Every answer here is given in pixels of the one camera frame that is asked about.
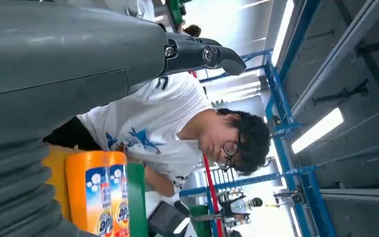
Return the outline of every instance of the helmet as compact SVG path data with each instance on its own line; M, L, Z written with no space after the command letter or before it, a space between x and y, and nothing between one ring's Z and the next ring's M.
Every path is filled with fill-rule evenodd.
M259 197L253 198L251 200L251 204L253 207L260 207L262 206L262 199L260 199Z

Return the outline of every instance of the black hair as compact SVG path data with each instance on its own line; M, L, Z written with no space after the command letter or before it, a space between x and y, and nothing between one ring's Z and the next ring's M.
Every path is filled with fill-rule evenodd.
M232 231L229 237L242 237L239 231Z
M200 37L201 28L198 25L190 25L184 29L184 32L192 37Z
M240 117L240 119L232 121L232 126L239 130L242 137L238 147L241 159L233 168L240 175L246 176L258 170L260 166L265 166L271 135L262 118L247 112L229 109L219 109L217 114L235 114Z
M253 203L256 207L262 206L262 204L263 204L262 199L260 199L259 197L253 198L253 199L252 199L252 203Z

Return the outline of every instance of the eyeglasses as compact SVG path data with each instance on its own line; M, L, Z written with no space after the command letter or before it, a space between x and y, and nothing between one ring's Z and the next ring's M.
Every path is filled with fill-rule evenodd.
M223 144L222 148L223 148L223 151L226 153L227 157L226 157L226 163L224 164L218 163L218 166L222 171L226 172L231 167L234 166L234 162L232 158L234 155L236 155L237 151L239 150L239 146L240 146L239 141L240 141L240 133L239 133L237 142L227 141Z

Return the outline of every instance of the white t-shirt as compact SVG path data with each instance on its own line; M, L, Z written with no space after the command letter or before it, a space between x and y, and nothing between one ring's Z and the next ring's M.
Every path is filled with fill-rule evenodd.
M201 158L196 140L177 133L211 109L200 82L188 72L154 79L134 94L77 116L106 151L123 142L129 158L143 160L174 183L177 192Z

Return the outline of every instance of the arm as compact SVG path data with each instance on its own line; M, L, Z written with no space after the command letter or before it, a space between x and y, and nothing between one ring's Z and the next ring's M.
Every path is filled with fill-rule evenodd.
M175 194L173 183L163 174L159 174L149 166L145 167L146 182L160 195L167 198Z

